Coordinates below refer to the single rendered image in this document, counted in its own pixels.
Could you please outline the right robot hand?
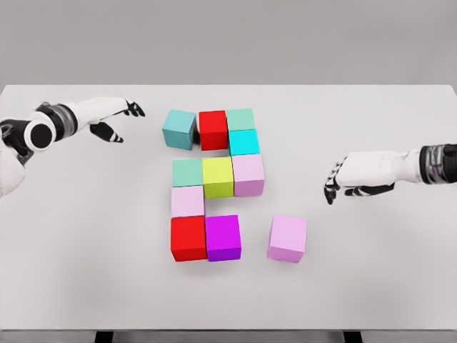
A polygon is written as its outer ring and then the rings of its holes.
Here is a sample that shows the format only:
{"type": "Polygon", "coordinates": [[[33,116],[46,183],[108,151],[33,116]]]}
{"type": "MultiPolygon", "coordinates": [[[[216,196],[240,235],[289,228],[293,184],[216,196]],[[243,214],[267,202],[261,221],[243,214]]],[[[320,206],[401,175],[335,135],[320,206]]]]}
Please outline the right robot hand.
{"type": "Polygon", "coordinates": [[[396,183],[393,151],[356,151],[336,163],[323,187],[326,201],[332,205],[337,192],[345,188],[347,197],[370,197],[390,192],[396,183]]]}

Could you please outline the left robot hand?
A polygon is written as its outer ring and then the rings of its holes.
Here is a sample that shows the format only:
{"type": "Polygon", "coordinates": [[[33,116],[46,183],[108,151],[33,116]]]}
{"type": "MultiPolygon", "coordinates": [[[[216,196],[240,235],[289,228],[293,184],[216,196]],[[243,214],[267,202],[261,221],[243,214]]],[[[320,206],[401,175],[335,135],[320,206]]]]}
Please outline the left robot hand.
{"type": "Polygon", "coordinates": [[[146,116],[135,101],[118,97],[98,97],[76,105],[75,116],[78,121],[78,131],[88,127],[89,131],[101,140],[121,144],[124,139],[105,122],[106,119],[119,114],[134,117],[146,116]]]}

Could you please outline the teal cube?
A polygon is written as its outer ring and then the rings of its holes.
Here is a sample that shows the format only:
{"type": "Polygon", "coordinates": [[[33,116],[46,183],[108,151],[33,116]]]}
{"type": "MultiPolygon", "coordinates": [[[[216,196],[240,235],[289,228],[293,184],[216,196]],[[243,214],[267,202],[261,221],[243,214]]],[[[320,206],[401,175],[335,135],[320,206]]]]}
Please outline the teal cube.
{"type": "Polygon", "coordinates": [[[168,147],[192,150],[196,131],[196,113],[171,109],[162,132],[168,147]]]}

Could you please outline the mint green cube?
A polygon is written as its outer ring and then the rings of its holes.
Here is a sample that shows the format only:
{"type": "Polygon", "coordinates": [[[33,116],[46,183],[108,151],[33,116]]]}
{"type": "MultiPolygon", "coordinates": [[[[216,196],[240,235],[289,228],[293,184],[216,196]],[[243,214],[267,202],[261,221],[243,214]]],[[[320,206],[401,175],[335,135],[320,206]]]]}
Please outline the mint green cube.
{"type": "Polygon", "coordinates": [[[172,161],[172,187],[203,185],[201,159],[175,159],[172,161]]]}
{"type": "Polygon", "coordinates": [[[243,131],[255,129],[252,109],[228,109],[226,121],[229,131],[243,131]]]}

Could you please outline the light pink cube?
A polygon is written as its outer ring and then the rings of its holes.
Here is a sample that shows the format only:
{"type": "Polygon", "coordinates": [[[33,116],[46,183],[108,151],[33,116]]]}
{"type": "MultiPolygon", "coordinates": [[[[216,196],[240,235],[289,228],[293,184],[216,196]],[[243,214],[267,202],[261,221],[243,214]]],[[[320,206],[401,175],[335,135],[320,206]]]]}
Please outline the light pink cube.
{"type": "Polygon", "coordinates": [[[275,214],[271,223],[267,257],[298,264],[306,251],[308,221],[275,214]]]}
{"type": "Polygon", "coordinates": [[[171,217],[199,217],[205,215],[202,186],[173,187],[171,189],[171,217]]]}
{"type": "Polygon", "coordinates": [[[253,197],[263,194],[265,174],[260,154],[235,155],[232,157],[234,196],[253,197]]]}

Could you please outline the red cube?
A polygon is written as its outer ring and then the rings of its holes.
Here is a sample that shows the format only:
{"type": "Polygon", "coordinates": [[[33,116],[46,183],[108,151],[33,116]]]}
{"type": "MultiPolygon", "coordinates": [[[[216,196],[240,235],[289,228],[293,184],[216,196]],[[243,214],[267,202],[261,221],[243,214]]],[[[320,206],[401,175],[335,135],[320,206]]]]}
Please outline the red cube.
{"type": "Polygon", "coordinates": [[[207,259],[204,216],[171,219],[171,253],[176,262],[207,259]]]}
{"type": "Polygon", "coordinates": [[[228,127],[226,112],[200,111],[199,133],[203,151],[228,149],[228,127]]]}

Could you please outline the cyan cube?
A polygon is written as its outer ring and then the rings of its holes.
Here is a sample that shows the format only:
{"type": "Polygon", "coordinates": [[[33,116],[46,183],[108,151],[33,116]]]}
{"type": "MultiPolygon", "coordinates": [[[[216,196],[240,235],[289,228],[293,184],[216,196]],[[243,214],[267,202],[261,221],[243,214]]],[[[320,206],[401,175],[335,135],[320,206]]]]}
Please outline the cyan cube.
{"type": "Polygon", "coordinates": [[[257,131],[255,129],[230,131],[228,133],[228,150],[231,156],[259,154],[257,131]]]}

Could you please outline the yellow-green cube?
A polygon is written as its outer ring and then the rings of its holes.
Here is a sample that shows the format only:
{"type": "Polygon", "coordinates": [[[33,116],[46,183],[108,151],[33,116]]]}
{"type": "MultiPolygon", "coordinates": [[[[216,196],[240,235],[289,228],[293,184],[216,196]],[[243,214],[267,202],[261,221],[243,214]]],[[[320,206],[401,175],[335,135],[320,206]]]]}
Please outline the yellow-green cube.
{"type": "Polygon", "coordinates": [[[234,196],[232,159],[229,156],[202,159],[204,196],[219,199],[234,196]]]}

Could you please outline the magenta purple cube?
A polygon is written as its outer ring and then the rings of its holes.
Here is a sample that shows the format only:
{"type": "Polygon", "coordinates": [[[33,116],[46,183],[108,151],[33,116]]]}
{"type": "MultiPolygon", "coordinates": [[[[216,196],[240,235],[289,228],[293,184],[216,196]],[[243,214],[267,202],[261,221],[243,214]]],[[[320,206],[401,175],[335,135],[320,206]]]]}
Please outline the magenta purple cube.
{"type": "Polygon", "coordinates": [[[206,251],[210,262],[241,258],[241,233],[236,214],[205,217],[206,251]]]}

